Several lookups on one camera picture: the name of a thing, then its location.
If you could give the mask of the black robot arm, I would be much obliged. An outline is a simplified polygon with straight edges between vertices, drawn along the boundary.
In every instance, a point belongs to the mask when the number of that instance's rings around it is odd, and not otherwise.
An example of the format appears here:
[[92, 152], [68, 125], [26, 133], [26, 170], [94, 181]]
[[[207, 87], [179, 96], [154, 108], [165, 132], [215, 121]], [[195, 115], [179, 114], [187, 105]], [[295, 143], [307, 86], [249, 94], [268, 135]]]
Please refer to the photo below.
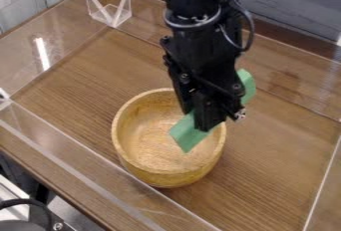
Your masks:
[[247, 85], [236, 69], [255, 39], [243, 27], [255, 25], [239, 0], [166, 0], [161, 38], [165, 64], [183, 111], [193, 126], [208, 131], [245, 109]]

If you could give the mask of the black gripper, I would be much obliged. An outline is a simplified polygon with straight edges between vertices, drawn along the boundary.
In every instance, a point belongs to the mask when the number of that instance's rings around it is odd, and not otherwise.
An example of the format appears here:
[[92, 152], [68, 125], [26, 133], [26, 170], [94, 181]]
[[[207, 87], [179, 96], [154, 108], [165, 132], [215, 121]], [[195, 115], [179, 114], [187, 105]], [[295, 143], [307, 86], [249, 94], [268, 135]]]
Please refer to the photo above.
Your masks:
[[249, 11], [237, 5], [221, 7], [204, 21], [166, 12], [172, 36], [161, 40], [170, 78], [177, 85], [183, 112], [193, 114], [195, 127], [211, 131], [244, 109], [245, 85], [236, 61], [255, 40]]

